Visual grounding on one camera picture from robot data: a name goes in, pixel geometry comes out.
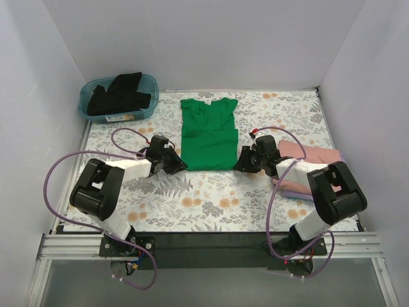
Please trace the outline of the green t shirt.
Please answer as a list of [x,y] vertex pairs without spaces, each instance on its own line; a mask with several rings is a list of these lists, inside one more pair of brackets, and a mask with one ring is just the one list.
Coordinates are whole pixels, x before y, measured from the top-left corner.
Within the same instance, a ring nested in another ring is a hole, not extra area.
[[236,99],[211,104],[193,98],[181,101],[181,159],[189,171],[229,171],[237,162]]

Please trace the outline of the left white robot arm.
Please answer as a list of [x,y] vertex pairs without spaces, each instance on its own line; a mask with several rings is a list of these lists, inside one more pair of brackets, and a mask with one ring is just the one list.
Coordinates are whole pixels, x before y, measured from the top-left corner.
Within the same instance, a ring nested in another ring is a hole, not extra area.
[[108,162],[90,159],[70,195],[71,206],[92,218],[103,232],[121,240],[128,240],[134,232],[116,208],[122,184],[151,177],[161,170],[174,175],[187,169],[169,146],[168,138],[153,136],[148,144],[130,159]]

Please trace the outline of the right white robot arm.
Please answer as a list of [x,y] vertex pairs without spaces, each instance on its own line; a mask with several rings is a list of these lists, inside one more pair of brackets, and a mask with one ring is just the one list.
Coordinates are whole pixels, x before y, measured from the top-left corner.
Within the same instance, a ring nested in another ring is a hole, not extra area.
[[243,146],[234,169],[242,173],[263,170],[278,184],[285,179],[310,188],[315,209],[291,226],[287,237],[273,247],[298,251],[325,233],[331,226],[367,209],[367,199],[342,161],[316,164],[282,156],[271,135],[256,136],[251,132],[251,146]]

